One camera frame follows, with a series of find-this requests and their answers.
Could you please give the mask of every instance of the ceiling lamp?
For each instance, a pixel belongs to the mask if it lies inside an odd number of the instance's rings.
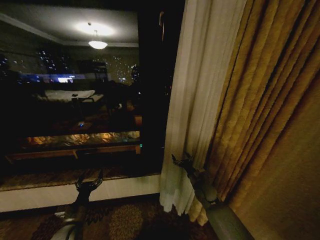
[[[104,41],[90,41],[89,45],[94,49],[104,49],[106,46],[108,46],[108,43]]]
[[[95,32],[95,37],[98,39],[98,30],[94,30],[94,32]],[[104,49],[106,46],[108,46],[108,43],[104,41],[92,40],[89,42],[89,45],[94,49]]]

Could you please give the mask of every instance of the ceiling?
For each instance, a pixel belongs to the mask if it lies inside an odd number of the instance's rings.
[[[95,38],[93,26],[100,25],[111,32],[98,29],[99,38],[110,47],[138,47],[137,19],[133,11],[0,3],[0,21],[71,46],[87,46]]]

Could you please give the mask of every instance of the gold curtain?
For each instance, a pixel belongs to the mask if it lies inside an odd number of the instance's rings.
[[[241,203],[315,81],[319,17],[316,0],[246,3],[207,163],[223,201],[236,187]]]
[[[248,0],[206,168],[256,239],[320,236],[320,1]]]

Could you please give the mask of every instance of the white bed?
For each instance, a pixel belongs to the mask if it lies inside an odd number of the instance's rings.
[[[103,98],[103,94],[95,94],[95,90],[85,91],[64,91],[64,90],[45,90],[45,96],[36,95],[36,98],[43,102],[69,103],[73,98],[85,99],[84,103],[95,103]]]

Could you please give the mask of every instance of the floor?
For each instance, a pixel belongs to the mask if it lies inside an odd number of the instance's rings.
[[[54,215],[65,207],[0,213],[0,240],[50,240],[62,226]],[[84,240],[217,240],[207,223],[200,226],[173,209],[163,212],[159,195],[92,202],[87,207]]]

